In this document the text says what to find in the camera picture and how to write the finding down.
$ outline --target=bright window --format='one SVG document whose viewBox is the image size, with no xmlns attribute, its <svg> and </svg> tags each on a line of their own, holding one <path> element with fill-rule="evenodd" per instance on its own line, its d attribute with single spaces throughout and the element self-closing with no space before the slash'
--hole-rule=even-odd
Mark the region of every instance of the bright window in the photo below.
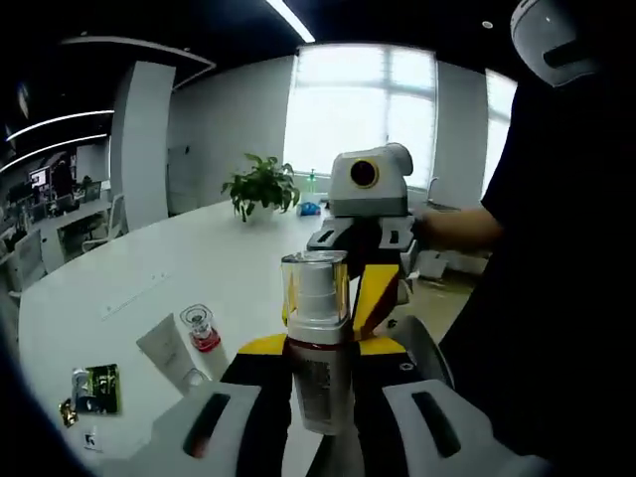
<svg viewBox="0 0 636 477">
<path fill-rule="evenodd" d="M 435 61 L 430 52 L 378 45 L 301 49 L 287 111 L 285 161 L 331 174 L 342 152 L 400 142 L 413 158 L 406 183 L 425 188 L 432 167 Z"/>
<path fill-rule="evenodd" d="M 482 196 L 486 193 L 501 154 L 504 152 L 510 128 L 513 99 L 517 90 L 516 82 L 490 70 L 486 71 L 486 85 L 488 87 L 488 145 Z"/>
</svg>

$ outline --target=ceiling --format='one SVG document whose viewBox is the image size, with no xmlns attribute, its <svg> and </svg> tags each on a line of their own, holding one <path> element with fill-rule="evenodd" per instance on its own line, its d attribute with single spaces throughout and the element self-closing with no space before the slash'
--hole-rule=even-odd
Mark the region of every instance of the ceiling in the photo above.
<svg viewBox="0 0 636 477">
<path fill-rule="evenodd" d="M 525 74 L 515 54 L 509 21 L 517 0 L 285 0 L 317 42 L 382 42 L 436 51 L 440 60 L 474 70 L 490 68 L 513 79 Z M 63 45 L 65 38 L 120 36 L 155 42 L 217 64 L 208 75 L 291 55 L 300 37 L 265 0 L 141 0 L 13 2 L 3 12 L 2 122 L 12 132 L 51 117 L 112 108 L 114 92 L 135 60 L 177 67 L 176 82 L 204 65 L 176 55 L 117 45 Z M 482 21 L 493 23 L 487 30 Z M 29 118 L 17 100 L 28 92 Z M 109 118 L 91 117 L 40 128 L 13 144 L 8 158 L 43 145 L 103 132 Z"/>
</svg>

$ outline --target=ceiling light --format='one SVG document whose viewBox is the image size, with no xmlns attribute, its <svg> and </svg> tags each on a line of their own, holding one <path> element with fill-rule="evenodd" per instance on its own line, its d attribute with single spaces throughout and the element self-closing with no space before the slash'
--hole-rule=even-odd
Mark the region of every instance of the ceiling light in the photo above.
<svg viewBox="0 0 636 477">
<path fill-rule="evenodd" d="M 215 63 L 211 62 L 207 58 L 193 55 L 192 53 L 184 52 L 179 48 L 166 47 L 165 45 L 159 45 L 154 42 L 147 42 L 145 40 L 137 40 L 134 38 L 125 37 L 111 37 L 111 36 L 95 36 L 95 37 L 74 37 L 66 38 L 60 42 L 60 45 L 84 45 L 87 43 L 114 43 L 115 45 L 133 45 L 135 47 L 150 48 L 160 52 L 166 52 L 173 55 L 179 55 L 180 57 L 189 58 L 195 62 L 203 63 L 209 67 L 215 67 Z"/>
<path fill-rule="evenodd" d="M 267 3 L 271 5 L 271 8 L 278 12 L 282 18 L 293 28 L 300 38 L 302 38 L 305 43 L 314 43 L 316 39 L 309 33 L 307 27 L 305 27 L 298 17 L 292 12 L 289 7 L 282 0 L 267 0 Z"/>
<path fill-rule="evenodd" d="M 33 129 L 36 129 L 37 127 L 44 126 L 46 124 L 51 124 L 52 122 L 64 121 L 65 119 L 73 119 L 74 117 L 95 116 L 97 114 L 112 114 L 113 112 L 115 112 L 113 109 L 104 109 L 102 111 L 78 112 L 76 114 L 69 114 L 68 116 L 54 117 L 53 119 L 47 119 L 46 121 L 33 124 L 29 127 L 25 127 L 24 129 L 20 129 L 18 132 L 14 132 L 9 137 L 7 137 L 5 141 L 9 142 L 11 139 L 18 137 L 25 132 L 29 132 Z"/>
<path fill-rule="evenodd" d="M 78 139 L 71 139 L 70 141 L 59 142 L 58 144 L 53 144 L 51 146 L 43 147 L 42 149 L 38 149 L 37 151 L 33 151 L 33 152 L 30 152 L 29 154 L 25 154 L 20 159 L 16 159 L 15 161 L 11 161 L 9 164 L 7 164 L 6 166 L 2 167 L 2 169 L 0 169 L 0 172 L 4 172 L 5 170 L 10 168 L 14 164 L 17 164 L 20 161 L 24 161 L 28 157 L 35 156 L 36 154 L 40 154 L 41 152 L 48 151 L 49 149 L 53 149 L 55 147 L 64 146 L 66 144 L 72 144 L 74 142 L 88 141 L 90 139 L 98 139 L 100 137 L 106 137 L 107 135 L 108 134 L 95 134 L 94 136 L 79 137 Z"/>
</svg>

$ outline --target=computer monitor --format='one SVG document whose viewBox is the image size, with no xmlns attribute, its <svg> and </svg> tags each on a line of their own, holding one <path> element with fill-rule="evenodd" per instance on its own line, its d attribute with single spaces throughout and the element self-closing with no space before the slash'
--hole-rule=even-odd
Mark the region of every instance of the computer monitor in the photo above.
<svg viewBox="0 0 636 477">
<path fill-rule="evenodd" d="M 73 194 L 59 197 L 56 200 L 56 206 L 59 212 L 70 212 L 77 208 L 73 199 Z"/>
<path fill-rule="evenodd" d="M 29 173 L 29 179 L 31 181 L 31 187 L 42 187 L 49 182 L 49 168 L 38 169 Z"/>
<path fill-rule="evenodd" d="M 99 195 L 101 194 L 101 183 L 93 182 L 92 184 L 88 184 L 86 186 L 86 190 L 83 195 L 84 202 L 92 202 L 99 199 Z"/>
</svg>

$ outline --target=clear bottle cap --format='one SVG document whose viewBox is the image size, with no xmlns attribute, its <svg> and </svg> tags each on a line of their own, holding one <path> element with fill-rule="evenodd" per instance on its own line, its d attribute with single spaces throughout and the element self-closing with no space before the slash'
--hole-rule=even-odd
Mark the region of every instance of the clear bottle cap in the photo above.
<svg viewBox="0 0 636 477">
<path fill-rule="evenodd" d="M 307 250 L 282 259 L 290 338 L 337 344 L 349 320 L 349 276 L 341 250 Z"/>
</svg>

